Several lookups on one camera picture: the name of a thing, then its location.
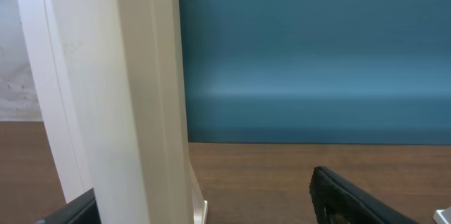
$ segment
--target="white object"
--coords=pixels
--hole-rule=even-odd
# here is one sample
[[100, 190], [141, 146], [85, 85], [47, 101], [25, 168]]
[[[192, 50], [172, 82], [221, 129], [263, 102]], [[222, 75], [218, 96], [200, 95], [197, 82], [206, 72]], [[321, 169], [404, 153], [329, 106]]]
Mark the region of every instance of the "white object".
[[103, 223], [205, 223], [187, 150], [178, 0], [19, 5], [66, 201], [92, 182]]
[[451, 224], [451, 207], [435, 211], [433, 218], [437, 224]]

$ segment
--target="black plastic object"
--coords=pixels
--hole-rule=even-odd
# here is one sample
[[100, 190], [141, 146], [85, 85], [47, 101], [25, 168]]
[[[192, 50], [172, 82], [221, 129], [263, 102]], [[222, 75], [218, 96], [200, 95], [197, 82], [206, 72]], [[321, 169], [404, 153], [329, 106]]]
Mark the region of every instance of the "black plastic object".
[[35, 224], [101, 224], [94, 190], [90, 189]]
[[326, 167], [315, 168], [310, 195], [318, 224], [418, 224]]

